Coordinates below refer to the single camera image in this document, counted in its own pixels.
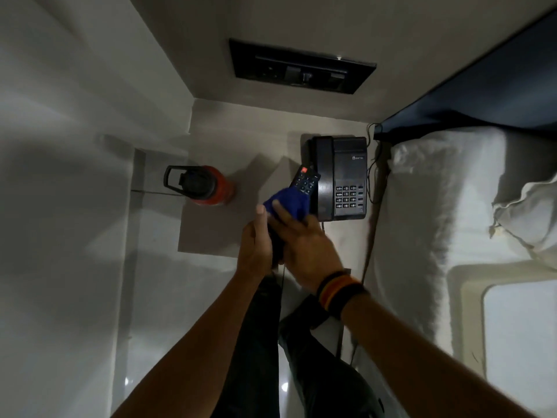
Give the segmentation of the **person's left hand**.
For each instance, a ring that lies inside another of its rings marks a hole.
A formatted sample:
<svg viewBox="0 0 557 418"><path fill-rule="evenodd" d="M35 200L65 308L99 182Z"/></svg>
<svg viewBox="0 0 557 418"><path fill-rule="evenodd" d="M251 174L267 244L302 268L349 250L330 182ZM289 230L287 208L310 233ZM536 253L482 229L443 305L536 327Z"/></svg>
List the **person's left hand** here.
<svg viewBox="0 0 557 418"><path fill-rule="evenodd" d="M236 274L259 284L272 273L272 241L268 233L256 233L255 215L243 228Z"/></svg>

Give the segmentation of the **person's right hand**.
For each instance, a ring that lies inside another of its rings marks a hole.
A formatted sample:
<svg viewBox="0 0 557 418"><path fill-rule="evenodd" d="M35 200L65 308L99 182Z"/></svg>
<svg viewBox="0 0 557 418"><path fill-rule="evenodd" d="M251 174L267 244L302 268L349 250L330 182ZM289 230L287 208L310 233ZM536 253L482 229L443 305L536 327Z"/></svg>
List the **person's right hand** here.
<svg viewBox="0 0 557 418"><path fill-rule="evenodd" d="M299 222L300 233L277 233L284 242L283 263L296 281L315 295L320 279L344 267L319 220L307 215Z"/></svg>

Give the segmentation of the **blue cleaning cloth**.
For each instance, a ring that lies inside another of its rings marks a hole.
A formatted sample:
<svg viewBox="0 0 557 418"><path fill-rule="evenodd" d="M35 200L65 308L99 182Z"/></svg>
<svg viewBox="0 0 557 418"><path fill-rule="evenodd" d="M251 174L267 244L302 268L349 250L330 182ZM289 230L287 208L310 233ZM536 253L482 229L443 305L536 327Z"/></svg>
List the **blue cleaning cloth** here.
<svg viewBox="0 0 557 418"><path fill-rule="evenodd" d="M310 196L296 187L281 189L263 203L268 213L281 220L273 208L274 200L277 200L298 221L303 221L310 213Z"/></svg>

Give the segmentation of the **black remote control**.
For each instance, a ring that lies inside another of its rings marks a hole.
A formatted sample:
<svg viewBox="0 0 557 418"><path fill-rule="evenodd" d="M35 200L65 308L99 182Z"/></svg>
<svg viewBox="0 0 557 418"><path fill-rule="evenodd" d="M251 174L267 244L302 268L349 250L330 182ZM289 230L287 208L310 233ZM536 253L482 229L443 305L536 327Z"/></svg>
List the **black remote control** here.
<svg viewBox="0 0 557 418"><path fill-rule="evenodd" d="M310 196L311 205L311 197L318 188L320 177L321 176L312 168L301 165L297 169L297 172L295 173L295 176L289 187L296 187L302 192L308 194Z"/></svg>

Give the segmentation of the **person's left forearm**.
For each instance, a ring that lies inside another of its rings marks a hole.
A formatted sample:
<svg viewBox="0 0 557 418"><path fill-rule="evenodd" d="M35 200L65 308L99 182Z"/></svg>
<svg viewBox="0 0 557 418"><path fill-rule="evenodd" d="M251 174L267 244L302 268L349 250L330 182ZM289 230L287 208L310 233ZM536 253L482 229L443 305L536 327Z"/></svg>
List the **person's left forearm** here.
<svg viewBox="0 0 557 418"><path fill-rule="evenodd" d="M257 288L235 274L111 418L211 418Z"/></svg>

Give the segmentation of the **person's right forearm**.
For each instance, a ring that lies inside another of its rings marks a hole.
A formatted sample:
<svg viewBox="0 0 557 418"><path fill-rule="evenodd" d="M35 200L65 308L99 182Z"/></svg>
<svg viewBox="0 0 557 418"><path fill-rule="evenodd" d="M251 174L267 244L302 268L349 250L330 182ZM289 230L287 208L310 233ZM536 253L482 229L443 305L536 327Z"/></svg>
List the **person's right forearm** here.
<svg viewBox="0 0 557 418"><path fill-rule="evenodd" d="M341 319L410 418L539 418L384 309L367 293Z"/></svg>

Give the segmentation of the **red bottle with black lid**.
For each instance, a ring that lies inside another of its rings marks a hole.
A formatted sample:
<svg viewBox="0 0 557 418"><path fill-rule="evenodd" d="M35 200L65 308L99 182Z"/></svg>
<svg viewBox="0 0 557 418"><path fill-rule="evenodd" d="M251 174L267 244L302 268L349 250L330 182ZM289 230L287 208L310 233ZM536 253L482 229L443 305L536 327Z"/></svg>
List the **red bottle with black lid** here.
<svg viewBox="0 0 557 418"><path fill-rule="evenodd" d="M173 171L180 172L177 187L169 182ZM225 205L236 195L234 182L226 178L218 169L207 165L169 165L163 176L163 186L202 206Z"/></svg>

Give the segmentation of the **black desk telephone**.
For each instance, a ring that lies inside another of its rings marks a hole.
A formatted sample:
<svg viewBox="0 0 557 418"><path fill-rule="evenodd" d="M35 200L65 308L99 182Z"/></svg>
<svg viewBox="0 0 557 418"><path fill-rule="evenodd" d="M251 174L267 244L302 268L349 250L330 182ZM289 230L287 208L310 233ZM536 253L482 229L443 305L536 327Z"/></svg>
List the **black desk telephone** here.
<svg viewBox="0 0 557 418"><path fill-rule="evenodd" d="M314 136L307 141L310 166L320 175L310 213L320 222L366 217L367 148L365 137Z"/></svg>

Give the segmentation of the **striped wristbands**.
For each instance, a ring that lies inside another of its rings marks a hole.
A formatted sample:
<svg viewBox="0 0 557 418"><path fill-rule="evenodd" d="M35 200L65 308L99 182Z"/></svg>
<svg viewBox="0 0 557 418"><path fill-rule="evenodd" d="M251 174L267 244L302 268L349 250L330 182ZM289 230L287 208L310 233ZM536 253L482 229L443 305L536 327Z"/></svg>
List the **striped wristbands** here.
<svg viewBox="0 0 557 418"><path fill-rule="evenodd" d="M348 302L369 291L363 283L352 276L348 269L334 271L320 279L316 285L317 301L330 316L341 321L341 315Z"/></svg>

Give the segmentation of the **person's dark trousers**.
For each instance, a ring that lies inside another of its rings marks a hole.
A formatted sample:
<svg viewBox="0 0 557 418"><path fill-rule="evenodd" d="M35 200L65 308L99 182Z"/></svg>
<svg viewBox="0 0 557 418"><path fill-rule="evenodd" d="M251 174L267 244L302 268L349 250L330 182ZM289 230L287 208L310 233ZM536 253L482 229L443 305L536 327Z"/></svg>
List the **person's dark trousers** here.
<svg viewBox="0 0 557 418"><path fill-rule="evenodd" d="M305 418L384 418L366 380L311 330L329 316L309 295L280 319L282 287L263 278L244 317L224 388L211 418L280 418L279 353L287 357Z"/></svg>

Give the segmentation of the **white bed mattress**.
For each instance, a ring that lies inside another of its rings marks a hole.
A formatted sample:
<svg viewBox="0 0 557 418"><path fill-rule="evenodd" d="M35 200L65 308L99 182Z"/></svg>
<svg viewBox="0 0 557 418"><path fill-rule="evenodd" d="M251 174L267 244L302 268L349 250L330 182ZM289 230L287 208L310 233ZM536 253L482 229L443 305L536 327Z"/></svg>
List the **white bed mattress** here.
<svg viewBox="0 0 557 418"><path fill-rule="evenodd" d="M484 295L557 280L494 213L557 177L557 141L497 127L395 145L366 286L402 321L486 375Z"/></svg>

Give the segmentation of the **dark blue headboard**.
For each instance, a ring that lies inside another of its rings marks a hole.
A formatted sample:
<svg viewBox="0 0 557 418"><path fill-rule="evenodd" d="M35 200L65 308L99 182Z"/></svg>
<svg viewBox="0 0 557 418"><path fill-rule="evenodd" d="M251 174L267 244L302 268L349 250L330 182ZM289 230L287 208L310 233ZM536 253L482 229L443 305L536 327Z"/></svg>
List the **dark blue headboard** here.
<svg viewBox="0 0 557 418"><path fill-rule="evenodd" d="M373 139L395 145L471 126L557 138L557 7L385 119Z"/></svg>

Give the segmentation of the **white pillow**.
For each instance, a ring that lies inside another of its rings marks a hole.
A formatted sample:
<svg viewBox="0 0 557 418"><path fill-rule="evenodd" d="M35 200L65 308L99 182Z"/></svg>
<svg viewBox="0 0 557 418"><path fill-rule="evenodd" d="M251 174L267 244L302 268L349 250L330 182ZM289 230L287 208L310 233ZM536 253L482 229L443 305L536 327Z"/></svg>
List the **white pillow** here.
<svg viewBox="0 0 557 418"><path fill-rule="evenodd" d="M526 183L518 199L495 204L492 213L491 236L508 234L533 260L557 270L557 172Z"/></svg>

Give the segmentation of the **white rectangular tray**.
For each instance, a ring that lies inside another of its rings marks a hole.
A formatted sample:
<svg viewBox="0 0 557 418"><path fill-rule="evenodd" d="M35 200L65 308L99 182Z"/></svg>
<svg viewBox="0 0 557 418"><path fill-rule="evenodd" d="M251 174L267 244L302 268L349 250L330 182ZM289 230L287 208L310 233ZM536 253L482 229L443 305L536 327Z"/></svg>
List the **white rectangular tray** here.
<svg viewBox="0 0 557 418"><path fill-rule="evenodd" d="M557 418L557 270L535 261L448 274L454 356L539 418Z"/></svg>

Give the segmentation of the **black wall switch panel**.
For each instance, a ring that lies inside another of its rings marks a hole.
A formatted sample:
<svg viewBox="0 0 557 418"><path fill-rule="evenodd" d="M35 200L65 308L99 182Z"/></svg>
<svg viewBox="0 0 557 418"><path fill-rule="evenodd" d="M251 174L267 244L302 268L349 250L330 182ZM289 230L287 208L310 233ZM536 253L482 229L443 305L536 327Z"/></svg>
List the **black wall switch panel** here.
<svg viewBox="0 0 557 418"><path fill-rule="evenodd" d="M353 95L377 69L344 57L228 40L234 74L250 81Z"/></svg>

